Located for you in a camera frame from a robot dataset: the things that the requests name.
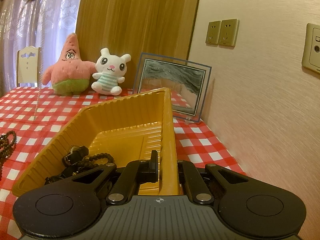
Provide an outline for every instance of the wall socket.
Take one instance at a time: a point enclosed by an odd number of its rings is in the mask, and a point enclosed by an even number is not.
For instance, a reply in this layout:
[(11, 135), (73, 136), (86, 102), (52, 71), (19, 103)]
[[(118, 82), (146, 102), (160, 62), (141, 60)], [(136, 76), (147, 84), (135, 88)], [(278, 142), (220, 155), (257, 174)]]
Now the wall socket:
[(302, 66), (320, 73), (320, 25), (307, 24)]
[(221, 21), (209, 22), (206, 44), (217, 45), (220, 33)]
[(221, 22), (221, 29), (220, 29), (218, 44), (223, 46), (234, 47), (236, 45), (238, 29), (239, 29), (238, 19), (223, 20)]

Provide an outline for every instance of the curtain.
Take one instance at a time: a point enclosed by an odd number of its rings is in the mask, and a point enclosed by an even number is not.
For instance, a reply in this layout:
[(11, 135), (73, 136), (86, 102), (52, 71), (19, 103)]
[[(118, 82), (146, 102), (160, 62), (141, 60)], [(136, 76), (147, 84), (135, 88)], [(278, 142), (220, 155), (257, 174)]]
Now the curtain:
[(17, 52), (42, 48), (44, 71), (75, 32), (80, 0), (3, 0), (0, 8), (0, 96), (16, 87)]

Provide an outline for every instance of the plush toy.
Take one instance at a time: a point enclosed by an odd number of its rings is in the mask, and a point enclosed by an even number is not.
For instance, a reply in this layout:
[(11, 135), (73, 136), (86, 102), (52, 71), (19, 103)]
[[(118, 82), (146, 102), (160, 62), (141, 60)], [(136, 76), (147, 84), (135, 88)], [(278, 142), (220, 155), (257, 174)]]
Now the plush toy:
[(80, 94), (88, 88), (90, 77), (95, 72), (94, 62), (81, 60), (78, 38), (72, 33), (67, 37), (57, 63), (45, 70), (42, 84), (46, 85), (51, 80), (58, 95)]
[(97, 79), (92, 84), (92, 89), (104, 95), (119, 95), (122, 89), (118, 84), (124, 82), (124, 74), (127, 72), (126, 63), (130, 60), (131, 56), (129, 54), (118, 57), (110, 55), (107, 48), (102, 49), (101, 57), (96, 63), (98, 72), (92, 75), (94, 79)]

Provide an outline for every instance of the pink starfish plush toy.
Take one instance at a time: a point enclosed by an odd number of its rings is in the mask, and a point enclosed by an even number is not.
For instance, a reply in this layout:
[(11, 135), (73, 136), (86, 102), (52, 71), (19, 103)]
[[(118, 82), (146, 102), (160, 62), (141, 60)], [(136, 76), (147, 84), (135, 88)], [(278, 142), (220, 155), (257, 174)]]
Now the pink starfish plush toy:
[(78, 38), (72, 33), (67, 37), (57, 63), (45, 70), (42, 84), (47, 85), (51, 80), (58, 95), (80, 94), (88, 88), (90, 77), (96, 72), (94, 62), (81, 60)]

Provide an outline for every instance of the plush toy's arm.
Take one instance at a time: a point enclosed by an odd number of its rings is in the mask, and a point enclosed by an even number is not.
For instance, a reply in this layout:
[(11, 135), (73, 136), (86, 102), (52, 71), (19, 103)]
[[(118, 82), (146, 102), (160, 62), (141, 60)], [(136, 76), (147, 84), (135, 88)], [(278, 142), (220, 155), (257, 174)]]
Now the plush toy's arm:
[(88, 67), (88, 69), (90, 70), (90, 74), (96, 73), (96, 64), (94, 62), (91, 61), (85, 61), (84, 62), (85, 65)]
[(117, 77), (118, 84), (121, 84), (124, 82), (124, 77)]
[(50, 67), (48, 67), (42, 77), (42, 84), (43, 85), (47, 85), (49, 83), (49, 81), (51, 80), (51, 74), (53, 71), (53, 65), (51, 65)]
[(99, 78), (101, 78), (101, 76), (102, 76), (102, 73), (100, 73), (100, 72), (98, 72), (98, 73), (93, 73), (93, 74), (92, 74), (92, 77), (93, 77), (94, 79), (99, 79)]

